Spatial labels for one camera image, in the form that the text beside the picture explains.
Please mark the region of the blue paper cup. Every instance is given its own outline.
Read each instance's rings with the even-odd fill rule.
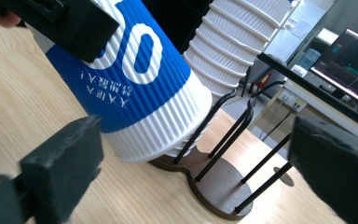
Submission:
[[[153,160],[204,120],[204,87],[140,0],[96,0],[119,22],[101,55],[84,63],[32,30],[34,39],[123,161]]]

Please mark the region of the stacked paper cup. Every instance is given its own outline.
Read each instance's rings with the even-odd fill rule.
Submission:
[[[214,0],[210,4],[183,57],[211,91],[212,105],[239,85],[290,8],[288,0]]]

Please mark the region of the paper cup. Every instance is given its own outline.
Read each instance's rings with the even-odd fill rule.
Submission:
[[[226,69],[211,59],[205,58],[203,55],[199,55],[193,49],[187,49],[183,53],[183,56],[191,68],[197,67],[199,70],[207,73],[210,77],[225,81],[229,85],[235,85],[241,77],[246,76],[246,73],[240,74]]]
[[[153,160],[193,133],[212,96],[140,0],[95,1],[119,27],[93,63],[33,30],[40,48],[126,162]]]
[[[246,62],[229,52],[219,49],[216,45],[203,38],[201,35],[194,36],[189,43],[189,48],[235,73],[246,73],[248,67],[253,65],[253,63]]]
[[[262,51],[266,43],[269,42],[269,39],[258,33],[257,30],[238,22],[227,13],[216,12],[213,8],[210,8],[207,14],[202,17],[202,20],[210,22],[218,29],[256,50]]]
[[[218,111],[213,115],[213,118],[211,120],[209,120],[209,122],[207,123],[207,125],[205,126],[205,128],[201,131],[200,135],[196,138],[196,140],[191,144],[190,148],[187,150],[187,152],[185,153],[184,157],[187,156],[191,149],[193,147],[196,146],[197,142],[202,138],[202,135],[206,132],[206,130],[208,129],[208,126],[211,125],[214,117],[216,117],[218,114]],[[188,137],[185,141],[183,141],[180,145],[174,147],[173,149],[171,149],[169,152],[167,152],[165,155],[169,156],[169,157],[173,157],[176,158],[179,153],[182,151],[182,149],[185,147],[185,145],[187,144],[188,140],[190,139],[190,137]]]
[[[221,49],[225,49],[237,58],[241,58],[246,62],[253,62],[255,57],[261,53],[260,50],[241,43],[239,40],[217,29],[213,24],[205,21],[196,30],[196,35],[203,35],[205,38],[215,43]]]
[[[241,5],[239,1],[214,0],[210,4],[210,8],[213,8],[213,10],[217,12],[226,12],[233,18],[254,28],[266,37],[271,37],[274,31],[280,27],[280,24],[273,20],[269,15],[265,13],[255,13],[250,8]]]
[[[213,91],[211,91],[211,94],[212,94],[212,105],[215,105],[220,100],[220,98],[224,96],[224,94],[219,94]]]
[[[240,83],[240,78],[238,78],[235,85],[229,85],[226,82],[219,81],[213,77],[209,77],[208,74],[199,70],[197,67],[192,67],[193,71],[196,73],[197,77],[201,83],[208,88],[210,91],[219,93],[219,94],[228,94],[231,93],[233,89],[237,88]]]
[[[287,0],[239,0],[238,3],[252,8],[254,12],[258,10],[261,13],[269,15],[279,24],[282,23],[282,20],[292,7],[291,3]]]

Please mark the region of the table surface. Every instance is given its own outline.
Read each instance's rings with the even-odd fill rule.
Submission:
[[[0,174],[18,175],[20,159],[67,123],[85,116],[31,33],[19,27],[0,28]],[[219,111],[199,140],[199,150],[212,150],[233,122]],[[197,201],[182,173],[147,162],[120,161],[104,139],[103,150],[102,172],[76,207],[75,223],[343,223],[295,168],[288,172],[294,187],[277,181],[254,201],[248,216],[228,221]],[[269,151],[245,131],[224,158],[246,175]],[[251,190],[274,174],[273,167],[283,164],[283,158],[274,156],[249,180]]]

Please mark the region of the electronic device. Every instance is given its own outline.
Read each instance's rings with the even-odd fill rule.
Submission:
[[[346,29],[310,70],[358,101],[358,34]]]

